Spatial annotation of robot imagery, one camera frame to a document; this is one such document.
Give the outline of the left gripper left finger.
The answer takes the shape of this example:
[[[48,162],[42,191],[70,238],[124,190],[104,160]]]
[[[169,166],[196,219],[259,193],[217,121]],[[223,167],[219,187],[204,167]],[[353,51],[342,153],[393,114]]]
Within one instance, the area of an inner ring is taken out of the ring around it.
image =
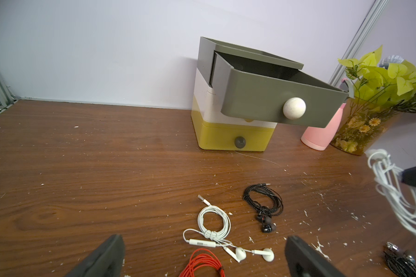
[[[66,277],[120,277],[125,258],[125,243],[113,234],[69,271]]]

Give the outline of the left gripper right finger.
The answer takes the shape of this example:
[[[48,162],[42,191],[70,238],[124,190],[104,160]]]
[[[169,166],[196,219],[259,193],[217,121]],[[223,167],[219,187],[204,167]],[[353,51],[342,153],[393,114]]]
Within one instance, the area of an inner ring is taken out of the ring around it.
[[[292,277],[345,277],[298,236],[287,238],[284,253]]]

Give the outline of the olive green top drawer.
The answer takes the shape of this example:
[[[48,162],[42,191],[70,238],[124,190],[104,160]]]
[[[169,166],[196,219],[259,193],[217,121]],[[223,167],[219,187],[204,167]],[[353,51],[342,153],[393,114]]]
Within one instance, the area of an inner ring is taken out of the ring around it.
[[[348,97],[300,70],[225,53],[216,53],[211,86],[223,98],[221,112],[228,117],[318,128],[327,126]],[[283,112],[291,98],[306,104],[300,118]]]

